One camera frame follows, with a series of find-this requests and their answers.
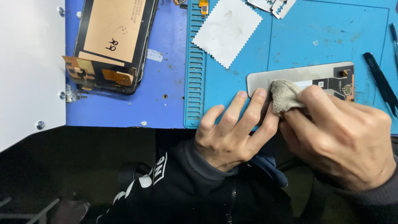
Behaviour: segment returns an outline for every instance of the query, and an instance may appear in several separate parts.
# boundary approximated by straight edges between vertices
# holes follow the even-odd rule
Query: white polishing cloth
[[[219,0],[192,43],[229,68],[262,19],[241,0]]]

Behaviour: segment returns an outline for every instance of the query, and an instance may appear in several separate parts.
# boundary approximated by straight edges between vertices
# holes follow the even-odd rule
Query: white label
[[[159,51],[148,49],[148,51],[146,53],[146,58],[154,60],[154,61],[162,62],[163,54],[160,53]]]
[[[312,85],[312,80],[295,82],[294,84],[298,85],[303,90],[308,86]]]

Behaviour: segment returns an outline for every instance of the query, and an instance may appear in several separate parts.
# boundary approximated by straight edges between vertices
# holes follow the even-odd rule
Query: black sleeve
[[[382,186],[363,193],[335,189],[354,209],[361,223],[398,223],[398,167]]]
[[[195,208],[194,197],[208,195],[235,170],[222,172],[203,159],[193,140],[180,143],[162,156],[149,175],[135,179],[120,192],[112,207],[97,218],[98,224],[168,223],[178,210]]]

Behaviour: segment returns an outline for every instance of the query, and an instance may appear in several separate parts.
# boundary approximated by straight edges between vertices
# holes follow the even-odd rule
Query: dark floor
[[[14,200],[0,213],[39,212],[57,196],[77,193],[92,205],[112,203],[117,192],[117,170],[124,162],[155,163],[155,129],[60,127],[27,137],[0,154],[0,197]],[[166,136],[165,130],[157,135]],[[292,158],[284,144],[277,161]],[[312,172],[305,167],[286,172],[298,216],[307,203]],[[332,196],[327,201],[324,223],[357,223],[345,201]]]

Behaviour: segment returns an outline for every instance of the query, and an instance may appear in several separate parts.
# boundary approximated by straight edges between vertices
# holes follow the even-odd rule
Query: sleeve cuff
[[[237,173],[237,169],[233,168],[228,172],[223,172],[210,165],[203,156],[196,150],[194,140],[188,140],[185,144],[185,155],[187,156],[190,166],[203,177],[219,181],[225,177],[233,176]]]
[[[336,193],[362,205],[390,205],[398,203],[398,166],[392,177],[380,187],[361,193],[335,189]]]

